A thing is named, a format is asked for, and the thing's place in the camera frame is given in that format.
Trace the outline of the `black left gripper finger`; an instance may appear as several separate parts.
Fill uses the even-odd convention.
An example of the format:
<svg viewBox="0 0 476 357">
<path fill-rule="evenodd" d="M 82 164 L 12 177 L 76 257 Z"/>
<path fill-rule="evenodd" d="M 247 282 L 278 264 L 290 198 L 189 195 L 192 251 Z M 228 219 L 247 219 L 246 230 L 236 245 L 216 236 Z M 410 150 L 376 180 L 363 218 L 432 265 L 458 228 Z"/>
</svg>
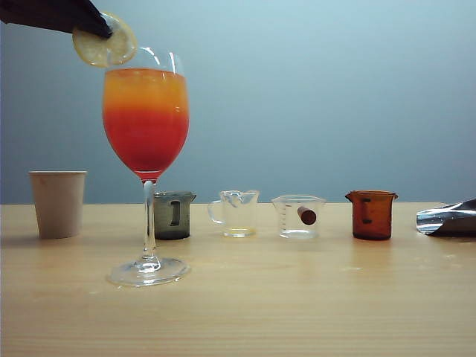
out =
<svg viewBox="0 0 476 357">
<path fill-rule="evenodd" d="M 102 38 L 112 35 L 89 0 L 1 0 L 1 21 L 64 33 L 79 29 Z"/>
</svg>

